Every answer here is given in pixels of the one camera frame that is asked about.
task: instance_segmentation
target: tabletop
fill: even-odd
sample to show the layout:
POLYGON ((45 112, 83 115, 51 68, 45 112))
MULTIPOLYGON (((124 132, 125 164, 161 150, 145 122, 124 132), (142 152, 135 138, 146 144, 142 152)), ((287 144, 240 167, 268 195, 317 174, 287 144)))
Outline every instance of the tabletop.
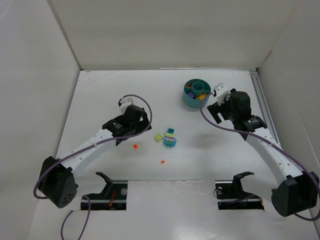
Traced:
MULTIPOLYGON (((183 102, 184 85, 191 79, 202 79, 212 89, 222 82, 230 89, 247 92, 252 114, 261 116, 248 71, 80 72, 57 157, 81 145, 104 123, 118 116, 118 100, 126 94, 143 97, 153 113, 151 130, 108 150, 83 172, 90 181, 101 181, 95 175, 97 171, 114 180, 133 180, 128 185, 127 210, 92 212, 83 240, 318 239, 312 222, 294 216, 283 218, 268 202, 264 211, 218 210, 214 180, 230 180, 246 171, 272 180, 274 177, 239 134, 214 128, 198 109, 183 102), (174 129, 177 139, 172 148, 154 140, 156 134, 163 135, 168 128, 174 129)), ((209 99, 207 105, 214 102, 209 99)), ((148 112, 139 99, 134 99, 134 104, 148 112)), ((207 109, 204 112, 210 117, 207 109)), ((233 127, 229 121, 221 125, 233 127)), ((28 240, 59 239, 64 217, 69 210, 80 209, 80 199, 77 196, 63 209, 48 200, 40 201, 28 240)), ((76 211, 68 219, 66 239, 77 239, 86 214, 76 211)), ((310 217, 309 211, 303 214, 310 217)))

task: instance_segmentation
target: round container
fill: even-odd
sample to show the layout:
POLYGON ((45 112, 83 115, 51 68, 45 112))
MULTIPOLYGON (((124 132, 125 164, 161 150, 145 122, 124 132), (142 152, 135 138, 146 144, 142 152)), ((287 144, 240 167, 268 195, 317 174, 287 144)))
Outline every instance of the round container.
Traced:
POLYGON ((200 108, 202 99, 197 99, 203 94, 208 95, 211 92, 210 85, 201 79, 191 79, 187 81, 183 88, 183 100, 191 108, 200 108))

